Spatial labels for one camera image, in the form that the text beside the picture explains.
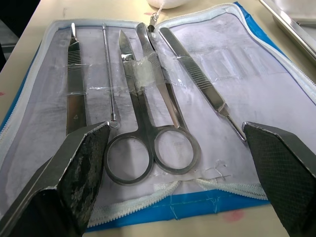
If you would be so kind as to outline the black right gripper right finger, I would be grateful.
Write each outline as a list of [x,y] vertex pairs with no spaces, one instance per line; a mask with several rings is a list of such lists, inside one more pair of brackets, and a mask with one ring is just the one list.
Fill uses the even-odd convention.
[[245,122],[243,132],[257,175],[291,237],[316,235],[316,156],[295,134]]

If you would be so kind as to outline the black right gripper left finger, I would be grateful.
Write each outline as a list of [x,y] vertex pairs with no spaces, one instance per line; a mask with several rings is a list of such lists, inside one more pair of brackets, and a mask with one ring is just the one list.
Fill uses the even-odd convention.
[[2,237],[80,237],[98,195],[107,122],[66,136],[58,151],[31,177],[0,221]]

